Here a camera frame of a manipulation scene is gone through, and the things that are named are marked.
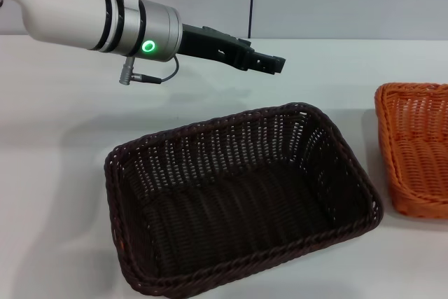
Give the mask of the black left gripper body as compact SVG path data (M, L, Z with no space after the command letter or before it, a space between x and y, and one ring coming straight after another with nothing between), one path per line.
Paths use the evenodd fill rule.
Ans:
M178 54L221 62L247 71L254 61L254 49L249 41L238 39L210 27L183 24Z

